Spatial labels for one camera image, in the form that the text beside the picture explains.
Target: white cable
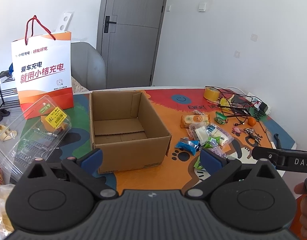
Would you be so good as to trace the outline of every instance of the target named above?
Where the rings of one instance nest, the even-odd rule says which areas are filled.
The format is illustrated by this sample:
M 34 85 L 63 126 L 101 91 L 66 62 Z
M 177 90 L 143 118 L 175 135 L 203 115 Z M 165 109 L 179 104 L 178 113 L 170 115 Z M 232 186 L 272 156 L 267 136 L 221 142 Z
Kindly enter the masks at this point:
M 243 92 L 241 89 L 239 89 L 239 88 L 236 88 L 236 87 L 226 87 L 225 89 L 227 89 L 227 88 L 234 88 L 234 89 L 236 89 L 236 90 L 239 90 L 240 92 L 242 92 L 244 95 L 247 95 L 245 92 Z

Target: hand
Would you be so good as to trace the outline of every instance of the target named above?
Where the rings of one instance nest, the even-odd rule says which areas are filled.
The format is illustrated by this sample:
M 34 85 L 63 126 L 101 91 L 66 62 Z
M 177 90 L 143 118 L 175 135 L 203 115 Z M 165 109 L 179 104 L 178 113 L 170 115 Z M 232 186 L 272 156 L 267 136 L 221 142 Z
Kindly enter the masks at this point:
M 294 188 L 294 192 L 296 194 L 306 194 L 307 190 L 304 185 L 304 182 L 296 185 Z M 301 208 L 301 216 L 300 216 L 299 222 L 302 224 L 301 235 L 304 238 L 307 238 L 307 197 L 304 197 L 301 200 L 300 208 Z

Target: colorful table surface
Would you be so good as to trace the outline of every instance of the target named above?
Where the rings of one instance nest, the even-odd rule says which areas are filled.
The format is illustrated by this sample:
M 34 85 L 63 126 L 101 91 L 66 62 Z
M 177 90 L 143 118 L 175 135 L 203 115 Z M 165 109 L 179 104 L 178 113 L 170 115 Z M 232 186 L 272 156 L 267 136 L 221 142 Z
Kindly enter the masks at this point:
M 172 134 L 170 150 L 162 165 L 134 171 L 96 173 L 94 176 L 100 177 L 120 194 L 124 189 L 181 189 L 185 191 L 208 178 L 207 172 L 197 170 L 193 166 L 199 154 L 192 156 L 188 152 L 175 149 L 174 146 L 179 138 L 188 136 L 185 128 L 180 128 L 182 115 L 192 114 L 194 109 L 198 109 L 210 113 L 213 121 L 215 111 L 219 111 L 219 108 L 204 99 L 204 89 L 153 89 L 144 90 L 144 92 Z M 72 129 L 59 148 L 50 156 L 49 162 L 59 162 L 68 156 L 79 158 L 90 151 L 88 104 L 89 94 L 74 95 L 74 108 L 66 109 L 66 113 L 71 117 Z M 234 137 L 234 140 L 223 150 L 226 154 L 239 158 L 243 163 L 255 163 L 250 153 L 258 143 L 244 133 L 235 133 L 232 130 L 235 122 L 237 122 L 236 118 L 229 118 L 229 122 L 221 126 Z M 275 142 L 273 139 L 275 133 L 279 134 L 283 148 L 291 149 L 295 144 L 295 141 L 269 116 L 262 118 L 262 126 L 267 134 L 259 123 L 254 126 L 261 146 L 271 147 L 270 141 Z

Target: white and orange paper bag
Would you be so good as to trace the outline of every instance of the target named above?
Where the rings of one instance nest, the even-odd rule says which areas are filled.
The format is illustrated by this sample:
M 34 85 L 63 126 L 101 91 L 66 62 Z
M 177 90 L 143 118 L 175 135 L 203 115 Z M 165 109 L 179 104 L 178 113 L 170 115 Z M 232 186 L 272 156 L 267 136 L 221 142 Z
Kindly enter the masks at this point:
M 37 22 L 48 32 L 27 39 L 28 23 Z M 22 111 L 44 95 L 49 95 L 62 109 L 73 107 L 71 88 L 71 33 L 53 33 L 36 16 L 27 22 L 25 39 L 11 43 L 13 76 Z M 28 118 L 37 116 L 32 113 Z

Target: tape roll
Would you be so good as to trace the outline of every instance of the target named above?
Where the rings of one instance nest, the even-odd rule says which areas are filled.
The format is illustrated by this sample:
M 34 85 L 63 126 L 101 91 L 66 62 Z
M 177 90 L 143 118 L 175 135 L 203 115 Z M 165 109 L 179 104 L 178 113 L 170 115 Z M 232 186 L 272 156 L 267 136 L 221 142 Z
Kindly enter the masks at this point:
M 210 101 L 217 101 L 220 95 L 220 91 L 215 88 L 206 87 L 205 93 L 203 94 L 203 97 L 205 99 L 208 99 Z

